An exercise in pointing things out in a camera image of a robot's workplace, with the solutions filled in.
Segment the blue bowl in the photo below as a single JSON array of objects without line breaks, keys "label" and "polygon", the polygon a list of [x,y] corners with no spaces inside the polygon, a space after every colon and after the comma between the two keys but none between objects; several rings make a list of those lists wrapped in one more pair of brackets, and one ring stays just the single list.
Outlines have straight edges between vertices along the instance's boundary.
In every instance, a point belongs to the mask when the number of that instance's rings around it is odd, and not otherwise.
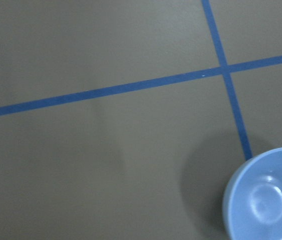
[{"label": "blue bowl", "polygon": [[235,171],[224,191],[222,216],[231,240],[282,240],[282,147]]}]

